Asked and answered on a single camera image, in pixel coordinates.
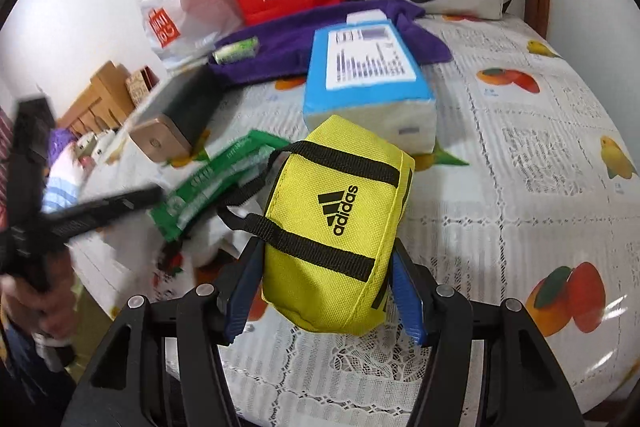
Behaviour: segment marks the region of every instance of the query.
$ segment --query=green wrapper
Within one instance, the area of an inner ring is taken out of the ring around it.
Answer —
[[[151,210],[156,227],[166,241],[175,241],[190,220],[231,185],[241,182],[255,166],[263,163],[285,139],[252,130],[194,172],[167,195],[164,203]]]

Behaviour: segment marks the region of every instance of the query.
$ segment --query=barcode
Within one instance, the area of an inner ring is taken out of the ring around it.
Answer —
[[[386,28],[377,26],[375,28],[363,28],[360,30],[363,41],[372,41],[374,39],[386,39]]]

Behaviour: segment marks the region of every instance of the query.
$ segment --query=purple towel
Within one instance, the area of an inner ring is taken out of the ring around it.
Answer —
[[[215,73],[226,76],[230,86],[245,86],[283,76],[306,74],[314,33],[318,28],[344,23],[349,13],[376,8],[382,10],[396,25],[418,64],[451,60],[451,51],[447,45],[414,23],[415,18],[424,15],[422,8],[405,0],[371,0],[322,6],[249,26],[222,39],[217,46],[258,37],[258,54],[254,58],[224,65],[215,63],[211,58],[209,66]]]

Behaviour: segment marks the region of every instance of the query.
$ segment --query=white plastic bag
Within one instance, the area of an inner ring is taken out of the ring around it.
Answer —
[[[223,0],[137,0],[146,38],[169,73],[203,57],[241,20]]]

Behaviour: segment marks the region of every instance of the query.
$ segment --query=yellow bag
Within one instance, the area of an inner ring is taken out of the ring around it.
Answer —
[[[240,204],[264,186],[279,153],[284,162],[264,216],[219,215],[233,230],[262,238],[264,299],[307,331],[362,335],[385,318],[387,271],[415,162],[339,116],[306,140],[274,152],[269,166],[230,199]]]

